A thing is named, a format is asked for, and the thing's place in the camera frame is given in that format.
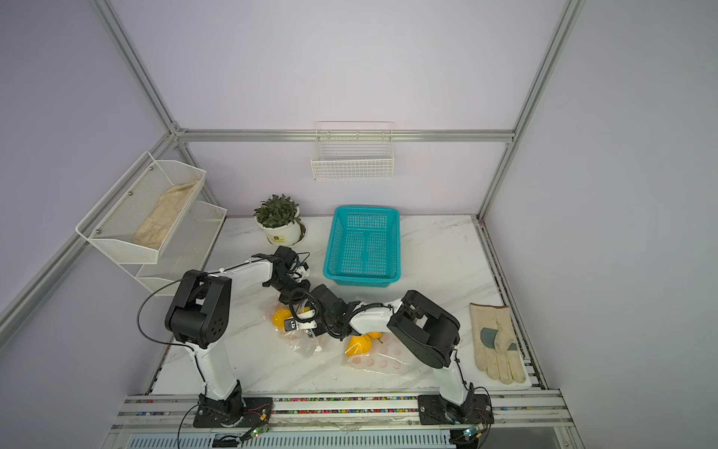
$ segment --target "blue plastic basket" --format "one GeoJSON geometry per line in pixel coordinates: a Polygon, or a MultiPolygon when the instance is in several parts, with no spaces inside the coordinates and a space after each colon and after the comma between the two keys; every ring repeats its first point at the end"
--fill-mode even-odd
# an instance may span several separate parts
{"type": "Polygon", "coordinates": [[[341,285],[387,287],[401,276],[399,212],[340,206],[334,212],[324,276],[341,285]]]}

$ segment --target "lavender wall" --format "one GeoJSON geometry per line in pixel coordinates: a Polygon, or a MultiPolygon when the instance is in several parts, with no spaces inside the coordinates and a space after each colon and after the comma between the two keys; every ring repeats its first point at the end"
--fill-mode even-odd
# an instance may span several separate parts
{"type": "Polygon", "coordinates": [[[332,215],[342,204],[426,215],[476,213],[504,144],[401,142],[392,179],[352,182],[315,181],[311,142],[193,142],[190,149],[229,215],[252,215],[272,193],[290,195],[306,216],[332,215]]]}
{"type": "Polygon", "coordinates": [[[717,80],[717,2],[586,2],[489,211],[587,448],[718,440],[717,80]]]}
{"type": "MultiPolygon", "coordinates": [[[[86,0],[3,1],[0,61],[3,309],[163,132],[86,0]]],[[[3,448],[101,444],[162,351],[134,328],[145,294],[86,251],[1,357],[3,448]]]]}
{"type": "Polygon", "coordinates": [[[115,0],[185,128],[512,129],[564,0],[115,0]]]}

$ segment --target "beige cloth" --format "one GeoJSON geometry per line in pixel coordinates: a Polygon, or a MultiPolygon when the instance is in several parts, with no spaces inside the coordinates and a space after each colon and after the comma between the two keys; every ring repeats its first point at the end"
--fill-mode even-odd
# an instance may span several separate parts
{"type": "Polygon", "coordinates": [[[486,371],[491,379],[500,379],[507,385],[513,381],[525,382],[526,373],[509,308],[477,304],[471,304],[469,308],[476,367],[486,371]]]}
{"type": "Polygon", "coordinates": [[[199,182],[192,181],[187,184],[176,184],[167,192],[161,194],[157,204],[154,205],[152,213],[145,218],[134,237],[132,237],[132,243],[146,246],[147,248],[159,249],[199,182]]]}

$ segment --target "aluminum frame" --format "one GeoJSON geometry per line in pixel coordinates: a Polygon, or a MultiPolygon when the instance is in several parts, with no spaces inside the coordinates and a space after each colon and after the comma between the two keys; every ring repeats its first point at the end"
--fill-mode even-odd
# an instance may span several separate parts
{"type": "Polygon", "coordinates": [[[513,141],[506,144],[501,161],[499,161],[498,167],[496,168],[496,173],[494,174],[491,184],[489,185],[489,189],[486,191],[486,196],[481,203],[481,208],[478,213],[478,218],[480,220],[486,218],[486,214],[489,209],[491,209],[491,205],[496,198],[498,188],[501,186],[506,173],[508,173],[511,161],[513,161],[514,156],[516,156],[516,150],[521,143],[521,138],[526,133],[526,128],[531,121],[531,117],[533,116],[536,107],[539,105],[541,95],[544,93],[544,90],[549,83],[549,78],[554,71],[554,67],[556,67],[556,61],[558,61],[561,51],[566,45],[566,40],[578,20],[579,13],[581,12],[581,8],[583,8],[584,3],[585,0],[567,0],[564,5],[559,23],[554,30],[554,35],[551,37],[549,47],[546,49],[546,54],[541,61],[536,77],[533,79],[531,89],[528,91],[521,113],[518,115],[516,126],[514,126],[515,134],[513,141]]]}
{"type": "MultiPolygon", "coordinates": [[[[371,131],[362,130],[363,134],[371,131]]],[[[188,129],[177,133],[181,142],[314,142],[314,129],[188,129]]],[[[510,129],[399,129],[394,142],[512,142],[510,129]]]]}
{"type": "MultiPolygon", "coordinates": [[[[164,135],[150,150],[152,157],[160,158],[172,145],[174,137],[164,135]]],[[[83,223],[85,229],[90,229],[106,212],[102,204],[114,204],[127,188],[142,173],[144,166],[140,163],[133,165],[103,196],[102,200],[87,214],[83,223]]],[[[89,247],[88,242],[79,234],[73,232],[70,239],[55,253],[32,281],[24,288],[14,301],[0,315],[0,355],[6,350],[13,337],[24,327],[25,323],[37,312],[45,302],[82,252],[89,247]]]]}
{"type": "MultiPolygon", "coordinates": [[[[488,213],[496,193],[505,177],[506,172],[516,155],[516,151],[521,143],[521,139],[526,132],[526,128],[533,116],[536,106],[541,98],[541,94],[549,81],[552,70],[555,67],[556,61],[560,55],[561,49],[565,46],[565,42],[577,20],[580,10],[585,0],[567,0],[559,19],[559,23],[556,26],[554,34],[551,38],[551,42],[546,50],[544,58],[538,69],[536,77],[532,83],[531,89],[528,92],[526,100],[524,102],[521,113],[516,122],[514,130],[398,130],[393,132],[393,137],[396,142],[505,142],[506,147],[503,153],[500,164],[497,167],[495,175],[490,184],[489,190],[486,192],[485,198],[482,202],[481,208],[478,212],[477,217],[479,222],[477,225],[477,232],[479,233],[482,241],[482,246],[485,251],[487,260],[494,272],[497,286],[502,293],[505,301],[512,306],[513,318],[518,326],[519,332],[517,335],[520,340],[522,349],[531,358],[531,363],[536,370],[536,376],[539,379],[539,384],[542,388],[546,388],[546,380],[536,363],[536,359],[533,357],[533,349],[531,343],[528,340],[521,317],[518,314],[513,297],[508,289],[508,284],[503,276],[498,258],[495,255],[493,245],[491,244],[488,230],[483,223],[483,218],[488,213]]],[[[222,130],[222,129],[193,129],[187,130],[179,126],[179,124],[172,118],[167,106],[162,100],[162,96],[159,93],[157,86],[151,79],[148,70],[144,66],[139,53],[134,47],[128,32],[124,29],[121,20],[119,19],[116,10],[113,8],[110,0],[90,0],[93,8],[96,10],[99,18],[101,19],[103,26],[106,28],[111,40],[117,47],[121,57],[126,62],[132,76],[136,79],[142,93],[145,95],[147,100],[150,102],[152,109],[158,116],[160,122],[166,130],[166,134],[160,139],[160,141],[154,146],[151,153],[153,157],[160,158],[161,155],[167,151],[172,145],[185,159],[186,163],[194,166],[198,166],[196,159],[188,147],[188,142],[313,142],[316,139],[315,130],[222,130]]],[[[101,204],[91,211],[93,215],[100,215],[104,210],[102,205],[113,204],[117,195],[120,195],[125,187],[131,184],[134,178],[141,172],[141,167],[133,167],[129,170],[125,176],[123,176],[112,189],[103,197],[101,204]]],[[[205,185],[203,190],[205,197],[209,203],[217,205],[215,196],[212,194],[210,188],[205,185]]],[[[42,305],[42,303],[50,296],[57,285],[64,279],[69,269],[82,254],[82,252],[88,247],[88,244],[81,239],[76,233],[73,234],[65,245],[53,256],[53,258],[43,267],[40,273],[28,284],[28,286],[21,292],[21,294],[13,301],[13,303],[3,311],[0,315],[0,354],[6,350],[8,344],[12,338],[17,335],[24,324],[30,319],[42,305]]],[[[406,396],[409,393],[401,393],[402,396],[406,396]]],[[[565,407],[565,402],[561,397],[561,393],[558,390],[527,390],[523,392],[495,392],[498,398],[515,399],[517,394],[523,394],[527,398],[539,398],[540,400],[546,400],[544,402],[539,401],[539,404],[535,405],[535,402],[521,402],[522,407],[511,408],[507,407],[505,414],[506,417],[501,417],[497,421],[497,426],[506,427],[526,427],[528,425],[541,425],[544,427],[555,427],[557,429],[557,435],[561,441],[565,441],[565,445],[573,445],[576,448],[581,449],[583,446],[580,444],[580,438],[578,437],[576,428],[570,418],[568,409],[565,407]],[[551,405],[550,398],[558,398],[561,401],[560,406],[551,405]],[[538,416],[542,416],[541,413],[544,410],[564,410],[563,414],[559,413],[559,418],[554,416],[553,412],[549,414],[553,416],[551,419],[558,419],[559,422],[551,422],[548,420],[538,420],[538,416]]],[[[128,397],[129,401],[135,400],[154,400],[157,402],[171,400],[172,403],[180,403],[187,401],[188,404],[196,402],[196,397],[158,397],[158,396],[140,396],[140,397],[128,397]]],[[[496,404],[501,407],[502,402],[499,399],[495,399],[496,404]]],[[[144,423],[143,432],[148,429],[155,429],[157,427],[156,418],[166,419],[158,417],[156,415],[145,415],[141,417],[141,421],[144,423]]],[[[416,416],[409,417],[408,415],[402,418],[403,424],[409,425],[409,421],[415,420],[416,416]]],[[[180,417],[170,417],[169,420],[175,420],[172,424],[174,429],[180,424],[180,417]]],[[[109,436],[117,434],[125,434],[131,432],[131,429],[127,425],[122,425],[121,428],[113,428],[109,436]]]]}
{"type": "MultiPolygon", "coordinates": [[[[416,428],[419,424],[416,399],[392,399],[392,397],[415,397],[435,394],[432,391],[400,393],[324,393],[324,394],[245,394],[271,396],[274,399],[293,399],[274,402],[272,422],[286,430],[400,430],[416,428]],[[312,401],[312,398],[352,397],[359,400],[312,401]],[[325,414],[325,410],[392,409],[394,412],[352,412],[325,414]]],[[[571,414],[559,390],[536,389],[495,391],[491,393],[496,427],[575,427],[571,414]]],[[[226,432],[224,427],[215,429],[193,428],[194,410],[183,419],[187,410],[197,404],[196,395],[136,395],[127,396],[110,434],[134,432],[164,433],[226,432]]],[[[466,425],[422,425],[421,428],[466,428],[466,425]]]]}

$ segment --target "white wire basket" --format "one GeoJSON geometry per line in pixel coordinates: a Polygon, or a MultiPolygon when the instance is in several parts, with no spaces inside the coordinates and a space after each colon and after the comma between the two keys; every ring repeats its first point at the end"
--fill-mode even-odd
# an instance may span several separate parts
{"type": "MultiPolygon", "coordinates": [[[[321,122],[346,125],[349,122],[321,122]]],[[[312,155],[317,181],[385,180],[394,174],[394,149],[389,122],[351,122],[379,129],[321,130],[312,155]]]]}
{"type": "MultiPolygon", "coordinates": [[[[143,265],[134,276],[151,292],[181,279],[187,270],[204,268],[227,215],[227,209],[200,200],[189,209],[159,263],[143,265]]],[[[174,295],[178,286],[170,285],[157,295],[174,295]]]]}
{"type": "Polygon", "coordinates": [[[177,224],[187,215],[205,184],[204,170],[178,161],[155,160],[149,153],[143,157],[151,159],[148,167],[100,221],[92,234],[85,235],[80,230],[80,225],[76,228],[82,237],[116,264],[156,264],[177,231],[177,224]],[[193,181],[198,182],[188,195],[189,200],[179,212],[159,248],[153,249],[132,243],[132,238],[140,225],[154,210],[159,196],[173,185],[193,181]]]}

